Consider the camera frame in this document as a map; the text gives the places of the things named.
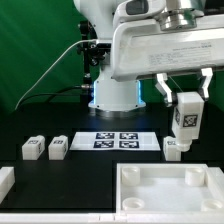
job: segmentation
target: metal bracket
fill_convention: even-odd
[[[203,100],[208,101],[209,99],[208,87],[213,77],[212,68],[201,69],[201,75],[202,75],[201,76],[202,82],[199,87],[198,93],[200,94]]]
[[[157,79],[156,88],[164,96],[164,101],[167,107],[173,106],[172,91],[169,88],[169,86],[166,84],[167,74],[166,73],[157,74],[156,79]]]

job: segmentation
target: white box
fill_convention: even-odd
[[[31,137],[22,146],[23,160],[37,160],[45,150],[45,138],[41,135]]]
[[[68,138],[63,135],[53,138],[48,150],[49,160],[63,160],[68,151]]]

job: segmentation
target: black table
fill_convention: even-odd
[[[77,131],[171,133],[172,109],[147,105],[146,112],[125,119],[92,116],[74,103],[27,104],[0,125],[0,167],[15,167],[16,184],[0,212],[115,212],[117,163],[164,163],[161,152],[69,151],[63,161],[49,161],[47,150],[37,161],[22,160],[22,145],[43,135],[46,148],[55,136],[66,135],[69,145]],[[206,163],[224,168],[224,112],[205,106],[200,140],[182,155],[182,163]]]

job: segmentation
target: green backdrop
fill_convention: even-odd
[[[84,18],[73,0],[0,0],[0,120],[11,113],[19,98],[68,46],[81,39],[78,23]],[[97,70],[92,75],[97,77]],[[81,84],[82,57],[69,53],[31,94],[55,92]],[[176,77],[185,90],[198,86],[196,76]],[[143,81],[143,99],[162,98],[154,80]],[[217,73],[210,87],[210,102],[224,110],[224,76]]]

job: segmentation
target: white plastic tray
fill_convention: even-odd
[[[140,172],[139,179],[136,176],[137,169]],[[198,177],[195,180],[191,177],[185,178],[186,170],[192,169],[204,171],[202,186],[191,186],[186,183],[187,180],[190,184],[195,184],[195,181],[199,180]],[[132,178],[130,180],[132,186],[128,185],[125,178]],[[125,207],[127,199],[131,200],[129,207]],[[224,223],[224,174],[219,168],[195,164],[118,164],[117,166],[118,214],[197,213],[203,216],[206,212],[202,204],[207,200],[213,201],[211,207],[214,206],[214,209],[206,210],[223,214]],[[217,202],[220,202],[222,208],[219,208]]]

